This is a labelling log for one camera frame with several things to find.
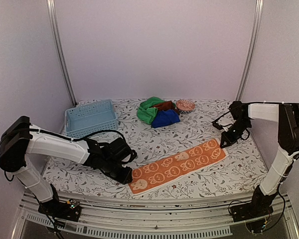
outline pile of clothes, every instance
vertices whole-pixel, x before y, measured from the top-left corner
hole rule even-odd
[[[172,101],[164,101],[158,97],[151,97],[140,104],[137,116],[154,128],[164,127],[180,122],[179,111]]]

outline floral tablecloth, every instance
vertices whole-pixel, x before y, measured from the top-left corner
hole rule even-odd
[[[195,110],[181,115],[179,123],[155,129],[136,116],[142,101],[144,99],[113,100],[118,114],[118,130],[138,153],[138,158],[128,164],[131,168],[174,155],[204,140],[220,139],[221,132],[211,125],[211,121],[226,112],[230,104],[222,100],[193,100]],[[81,101],[79,105],[91,102]],[[93,139],[110,142],[116,137],[114,133],[106,133]],[[226,149],[229,156],[221,162],[142,195],[141,198],[213,197],[254,190],[267,170],[251,137]],[[99,170],[66,159],[51,157],[43,177],[59,191],[114,198],[132,197],[125,185],[106,177]]]

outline brown cloth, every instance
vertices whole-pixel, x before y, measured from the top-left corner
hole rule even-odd
[[[175,108],[175,105],[173,104],[172,101],[166,101],[166,102],[163,102],[163,103],[159,103],[159,104],[156,104],[156,105],[154,105],[152,107],[157,108],[158,111],[173,110],[173,111],[175,111],[179,115],[179,111],[178,111],[178,109]]]

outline plastic basket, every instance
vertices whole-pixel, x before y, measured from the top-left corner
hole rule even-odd
[[[73,138],[84,137],[99,130],[118,128],[111,100],[95,102],[65,111],[65,133]]]

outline white wall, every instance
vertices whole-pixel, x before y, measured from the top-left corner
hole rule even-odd
[[[21,115],[59,131],[68,107],[46,1],[0,0],[0,136]],[[22,194],[0,170],[0,239],[11,236]]]
[[[256,51],[243,101],[299,102],[299,0],[264,2]],[[253,122],[253,135],[270,166],[278,147],[275,123]],[[299,160],[285,182],[299,224]]]
[[[58,0],[78,100],[234,99],[255,0]]]

